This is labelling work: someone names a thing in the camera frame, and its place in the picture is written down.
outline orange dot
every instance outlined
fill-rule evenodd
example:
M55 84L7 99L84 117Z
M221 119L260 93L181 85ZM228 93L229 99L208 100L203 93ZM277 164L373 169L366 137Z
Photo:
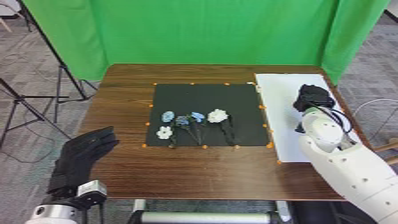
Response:
M272 149L272 148L274 148L274 142L270 142L267 145L267 149Z

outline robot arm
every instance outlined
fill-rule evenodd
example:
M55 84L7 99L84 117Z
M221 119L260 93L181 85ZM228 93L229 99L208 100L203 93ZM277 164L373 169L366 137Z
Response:
M372 150L350 141L331 108L309 107L299 144L333 189L380 224L398 223L398 176Z
M66 142L50 179L50 196L36 207L25 224L77 224L78 211L84 212L82 219L87 223L86 212L91 207L100 205L103 212L107 187L98 180L89 183L87 181L94 162L118 143L112 127L89 132Z

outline green backdrop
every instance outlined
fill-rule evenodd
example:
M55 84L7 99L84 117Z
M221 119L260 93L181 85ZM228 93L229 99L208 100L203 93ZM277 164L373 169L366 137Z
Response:
M25 0L78 78L114 63L324 67L334 83L389 0Z

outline black cable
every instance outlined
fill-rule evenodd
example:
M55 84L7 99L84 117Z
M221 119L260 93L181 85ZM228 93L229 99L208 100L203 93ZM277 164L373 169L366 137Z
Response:
M352 129L354 129L354 125L352 125L350 118L347 117L347 115L345 115L345 113L343 113L341 111L338 111L336 109L333 109L333 111L334 111L338 114L343 115L343 117L345 117L345 119L347 119L347 121L349 121L349 123L350 123L350 129L349 129L349 131L347 131L347 133L350 133L350 132L352 132Z
M22 37L18 43L22 43L22 41L23 41L23 39L27 38L29 34ZM11 63L0 63L0 66L2 66L2 67L13 65L13 64L18 62L20 57L22 57L22 54L20 54L22 46L23 46L23 45L20 45L18 48L16 48L16 53L11 53L11 54L7 54L7 55L2 57L2 61L6 61L9 56L13 56L13 55L18 56L18 58L14 59L14 61L13 61Z
M334 114L327 113L327 111L320 108L320 106L318 106L313 102L309 102L306 99L304 99L304 101L311 104L311 106L313 106L313 107L324 112L324 114L331 117L331 119L334 120L336 124L340 125L340 127L341 127L341 129L343 129L345 134L349 134L349 133L352 132L354 127L352 127L352 121L350 121L350 119L349 119L345 113L343 113L341 111L338 111L336 109L331 108L331 110L333 110L334 112L338 112L338 113L345 116L345 118L347 118L347 120L349 120L349 123L350 123L350 129L349 129L349 131L345 130L345 124L343 124L341 118L336 117Z
M375 134L372 135L370 141L372 141L372 140L373 140L373 138L377 137L379 132L380 132L380 130L382 130L382 128L384 128L384 126L386 126L386 124L388 124L388 122L389 122L389 120L391 120L393 116L395 116L396 111L398 111L398 107L395 108L395 111L393 111L393 113L391 113L391 115L389 115L389 118L388 118L388 120L384 121L382 126L380 126L380 128L377 129Z
M100 204L100 224L105 224L105 204Z
M27 110L27 112L25 112L25 114L23 114L23 122L25 122L25 123L27 123L27 113L29 113L29 110ZM39 162L46 159L46 157L50 156L50 154L54 153L54 150L55 150L55 140L54 140L52 138L45 137L41 134L38 134L36 131L29 128L29 125L25 125L23 127L27 128L27 130L30 131L30 133L32 133L39 138L45 138L45 139L48 139L48 140L52 141L52 145L54 145L54 146L52 146L52 149L50 149L48 153L45 154L45 156L41 156L41 158L39 158L38 160L32 160L32 161L22 160L16 156L13 156L11 153L7 153L7 152L4 152L4 151L0 151L0 153L2 153L7 157L11 157L20 163L34 164L34 163L39 163Z

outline gray carpet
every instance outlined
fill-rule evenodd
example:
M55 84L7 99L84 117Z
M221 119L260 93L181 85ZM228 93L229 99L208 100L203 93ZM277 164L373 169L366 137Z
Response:
M34 31L29 33L23 20L7 20L13 33L0 27L0 77L25 95L50 95L55 92L57 61ZM340 91L356 110L359 105L379 98L398 99L398 26L382 16L372 35L364 42L357 57L347 69L340 82ZM62 93L78 97L68 80L62 80ZM32 100L38 108L46 100ZM84 114L91 102L68 103L61 107L59 126L70 135L77 134ZM6 124L13 101L0 92L0 130ZM393 116L377 136L375 131L398 107L398 103L375 103L366 106L357 115L357 121L372 138L372 144L382 145L391 137L398 137L398 114ZM16 124L30 119L30 114L20 108ZM0 224L20 224L30 216L32 209L45 197L54 160L66 141L45 124L29 125L30 130L46 138L38 137L27 128L18 129L7 137L4 152L23 160L38 160L34 164L20 163L0 154ZM265 212L272 209L265 201L150 201L151 211L208 211L208 212ZM132 212L132 200L109 200L107 223L126 223Z

